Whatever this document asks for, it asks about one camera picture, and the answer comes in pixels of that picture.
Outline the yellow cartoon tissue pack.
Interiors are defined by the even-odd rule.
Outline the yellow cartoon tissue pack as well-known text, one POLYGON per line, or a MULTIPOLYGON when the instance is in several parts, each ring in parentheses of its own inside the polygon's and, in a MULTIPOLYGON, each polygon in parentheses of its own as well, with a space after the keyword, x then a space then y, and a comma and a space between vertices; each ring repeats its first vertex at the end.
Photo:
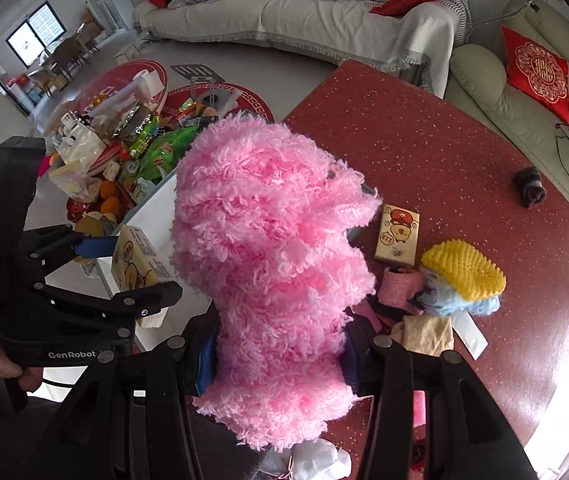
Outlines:
POLYGON ((123 226, 118 234, 111 273, 120 292, 128 292, 173 280, 163 259, 142 229, 123 226))

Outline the light blue fluffy cloth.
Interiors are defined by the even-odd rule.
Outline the light blue fluffy cloth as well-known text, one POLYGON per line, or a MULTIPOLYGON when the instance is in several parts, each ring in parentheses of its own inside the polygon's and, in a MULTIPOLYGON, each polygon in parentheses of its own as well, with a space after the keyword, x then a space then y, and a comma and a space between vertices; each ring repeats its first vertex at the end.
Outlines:
POLYGON ((475 301, 466 300, 437 272, 425 266, 420 268, 420 272, 425 278, 425 289, 419 292, 417 300, 431 315, 451 316, 458 312, 468 312, 485 316, 495 313, 501 307, 498 296, 475 301))

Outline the pink red knit sock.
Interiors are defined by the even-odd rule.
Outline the pink red knit sock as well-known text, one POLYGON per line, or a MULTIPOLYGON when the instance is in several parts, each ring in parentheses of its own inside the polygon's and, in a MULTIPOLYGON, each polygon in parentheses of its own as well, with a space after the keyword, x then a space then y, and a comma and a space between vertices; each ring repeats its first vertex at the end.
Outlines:
POLYGON ((385 269, 380 286, 373 295, 367 296, 373 313, 386 326, 402 322, 408 315, 425 313, 417 297, 425 290, 423 274, 409 268, 385 269))

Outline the pink fluffy duster cloth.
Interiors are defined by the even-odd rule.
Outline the pink fluffy duster cloth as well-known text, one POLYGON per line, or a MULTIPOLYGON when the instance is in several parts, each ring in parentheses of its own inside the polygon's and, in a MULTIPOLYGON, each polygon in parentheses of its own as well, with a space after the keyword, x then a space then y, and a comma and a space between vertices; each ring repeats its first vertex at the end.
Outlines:
POLYGON ((380 197, 307 136, 256 116, 201 131, 176 168, 170 262, 219 315, 217 373, 196 409, 253 450, 318 438, 354 403, 347 309, 375 289, 347 238, 380 197))

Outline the beige knit sock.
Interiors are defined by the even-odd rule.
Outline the beige knit sock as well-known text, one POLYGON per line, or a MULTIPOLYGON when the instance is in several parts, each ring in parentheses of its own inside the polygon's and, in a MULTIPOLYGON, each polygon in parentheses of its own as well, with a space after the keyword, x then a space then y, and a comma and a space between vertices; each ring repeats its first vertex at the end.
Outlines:
POLYGON ((391 338, 406 350, 426 356, 439 356, 454 349, 453 326, 448 316, 406 315, 392 327, 391 338))

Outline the white plastic bag bundle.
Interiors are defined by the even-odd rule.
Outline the white plastic bag bundle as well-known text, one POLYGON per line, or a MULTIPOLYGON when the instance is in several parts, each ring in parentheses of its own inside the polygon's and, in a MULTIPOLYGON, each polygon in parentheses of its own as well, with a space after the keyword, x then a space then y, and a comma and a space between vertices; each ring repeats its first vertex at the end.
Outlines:
POLYGON ((282 452, 269 451, 258 468, 269 479, 339 480, 349 478, 352 459, 325 439, 304 441, 282 452))

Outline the teal white storage box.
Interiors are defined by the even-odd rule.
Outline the teal white storage box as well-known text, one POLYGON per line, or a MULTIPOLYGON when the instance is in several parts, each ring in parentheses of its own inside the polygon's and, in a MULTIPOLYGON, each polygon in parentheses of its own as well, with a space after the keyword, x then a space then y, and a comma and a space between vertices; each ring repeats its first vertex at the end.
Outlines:
MULTIPOLYGON (((175 211, 175 186, 176 170, 173 170, 149 196, 126 214, 113 232, 117 236, 123 226, 142 229, 156 255, 165 261, 170 271, 173 271, 168 259, 173 250, 170 229, 175 211)), ((141 351, 152 350, 170 336, 180 335, 190 318, 205 313, 210 305, 210 298, 188 286, 179 275, 175 275, 174 280, 182 288, 181 300, 166 310, 162 325, 157 328, 135 328, 135 343, 141 351)))

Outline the green chips bag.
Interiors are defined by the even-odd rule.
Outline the green chips bag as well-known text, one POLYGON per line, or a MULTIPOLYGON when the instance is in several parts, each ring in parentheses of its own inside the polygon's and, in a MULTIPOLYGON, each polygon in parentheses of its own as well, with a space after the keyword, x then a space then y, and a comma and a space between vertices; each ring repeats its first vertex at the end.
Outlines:
POLYGON ((164 179, 187 153, 198 131, 198 126, 182 127, 155 139, 141 159, 137 177, 152 182, 164 179))

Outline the yellow foam fruit net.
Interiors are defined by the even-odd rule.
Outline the yellow foam fruit net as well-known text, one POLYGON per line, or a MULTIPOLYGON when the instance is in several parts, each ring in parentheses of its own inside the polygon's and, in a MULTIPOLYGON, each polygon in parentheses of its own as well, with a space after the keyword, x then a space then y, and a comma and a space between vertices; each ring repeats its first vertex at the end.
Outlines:
POLYGON ((504 272, 464 240, 445 240, 432 246, 422 255, 421 264, 468 302, 499 296, 506 288, 504 272))

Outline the round red floor mat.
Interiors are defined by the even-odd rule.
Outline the round red floor mat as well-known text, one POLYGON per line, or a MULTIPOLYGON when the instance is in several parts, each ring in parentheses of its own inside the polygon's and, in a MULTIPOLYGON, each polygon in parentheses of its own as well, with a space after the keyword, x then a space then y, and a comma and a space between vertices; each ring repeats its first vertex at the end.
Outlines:
POLYGON ((236 106, 230 108, 230 114, 250 113, 263 117, 268 122, 275 122, 274 114, 271 113, 267 103, 258 94, 229 82, 214 82, 214 84, 198 82, 193 86, 188 84, 188 86, 170 90, 167 93, 161 114, 168 117, 177 117, 180 113, 180 108, 189 99, 204 103, 209 107, 215 108, 215 110, 220 110, 232 96, 236 106))

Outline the dark rolled sock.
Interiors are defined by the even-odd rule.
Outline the dark rolled sock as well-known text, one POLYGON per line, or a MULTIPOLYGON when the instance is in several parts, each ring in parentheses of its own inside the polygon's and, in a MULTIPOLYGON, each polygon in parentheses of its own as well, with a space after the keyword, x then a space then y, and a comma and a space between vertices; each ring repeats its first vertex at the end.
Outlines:
POLYGON ((547 191, 537 168, 529 167, 518 171, 513 177, 513 183, 524 207, 535 208, 545 202, 547 191))

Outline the red embroidered cushion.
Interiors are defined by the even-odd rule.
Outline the red embroidered cushion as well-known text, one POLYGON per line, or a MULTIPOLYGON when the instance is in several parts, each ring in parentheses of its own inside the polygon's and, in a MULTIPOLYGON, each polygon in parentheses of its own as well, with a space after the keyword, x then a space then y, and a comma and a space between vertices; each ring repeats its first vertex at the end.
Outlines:
POLYGON ((507 82, 569 126, 569 64, 530 38, 501 26, 507 82))

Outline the white covered sofa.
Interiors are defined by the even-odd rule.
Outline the white covered sofa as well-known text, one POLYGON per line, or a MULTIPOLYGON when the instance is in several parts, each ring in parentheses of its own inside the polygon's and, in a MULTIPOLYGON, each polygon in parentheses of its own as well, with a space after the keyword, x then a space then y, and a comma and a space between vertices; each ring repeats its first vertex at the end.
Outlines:
POLYGON ((134 24, 156 38, 259 44, 340 64, 355 60, 444 96, 449 59, 471 21, 468 0, 418 3, 399 16, 390 0, 170 0, 136 6, 134 24))

